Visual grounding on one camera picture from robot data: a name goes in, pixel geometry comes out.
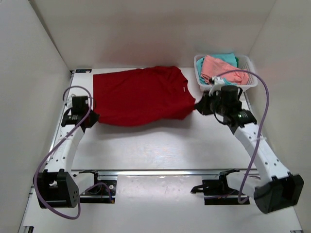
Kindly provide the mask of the red t shirt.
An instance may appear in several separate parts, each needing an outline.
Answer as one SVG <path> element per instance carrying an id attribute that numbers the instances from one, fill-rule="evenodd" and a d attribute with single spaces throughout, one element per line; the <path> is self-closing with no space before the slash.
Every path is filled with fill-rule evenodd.
<path id="1" fill-rule="evenodd" d="M 195 108 L 188 80 L 177 67 L 95 74 L 93 97 L 99 123 L 114 126 L 142 126 L 161 119 L 183 120 Z"/>

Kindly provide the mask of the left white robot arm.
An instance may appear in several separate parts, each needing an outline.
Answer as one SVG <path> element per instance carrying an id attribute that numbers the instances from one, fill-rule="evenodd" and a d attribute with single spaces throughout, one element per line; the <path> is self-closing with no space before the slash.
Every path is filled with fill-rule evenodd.
<path id="1" fill-rule="evenodd" d="M 74 208 L 78 204 L 79 195 L 86 189 L 97 193 L 102 187 L 102 181 L 93 172 L 72 173 L 71 168 L 78 145 L 87 128 L 91 128 L 99 119 L 99 115 L 91 111 L 88 118 L 74 131 L 70 132 L 82 115 L 74 115 L 67 110 L 61 123 L 59 141 L 63 143 L 52 153 L 48 164 L 39 172 L 37 196 L 41 196 L 39 205 L 45 208 L 45 201 L 53 208 Z"/>

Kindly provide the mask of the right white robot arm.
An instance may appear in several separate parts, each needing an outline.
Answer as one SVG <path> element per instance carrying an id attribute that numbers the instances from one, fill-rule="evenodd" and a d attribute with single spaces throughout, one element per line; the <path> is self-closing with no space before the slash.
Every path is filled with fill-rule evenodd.
<path id="1" fill-rule="evenodd" d="M 260 133 L 260 125 L 251 111 L 243 109 L 240 97 L 242 89 L 225 85 L 219 90 L 204 92 L 196 104 L 196 110 L 205 116 L 221 115 L 221 124 L 227 126 L 243 145 L 255 166 L 259 178 L 247 171 L 229 169 L 219 173 L 216 180 L 204 181 L 192 189 L 210 195 L 217 190 L 221 196 L 237 191 L 255 201 L 259 210 L 268 214 L 297 205 L 304 185 L 303 178 L 293 175 L 275 155 Z"/>

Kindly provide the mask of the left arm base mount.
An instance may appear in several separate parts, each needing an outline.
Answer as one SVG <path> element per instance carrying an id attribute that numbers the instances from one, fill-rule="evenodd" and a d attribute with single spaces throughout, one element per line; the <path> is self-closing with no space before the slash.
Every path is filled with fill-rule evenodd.
<path id="1" fill-rule="evenodd" d="M 114 204 L 117 176 L 99 170 L 82 170 L 72 173 L 79 188 L 80 203 Z"/>

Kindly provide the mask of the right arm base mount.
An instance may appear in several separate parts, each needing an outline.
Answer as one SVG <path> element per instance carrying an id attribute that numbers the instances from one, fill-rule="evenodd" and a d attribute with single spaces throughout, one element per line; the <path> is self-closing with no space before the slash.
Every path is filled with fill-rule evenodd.
<path id="1" fill-rule="evenodd" d="M 223 187 L 219 175 L 202 176 L 201 183 L 194 186 L 190 193 L 202 196 L 204 206 L 240 205 L 238 190 Z"/>

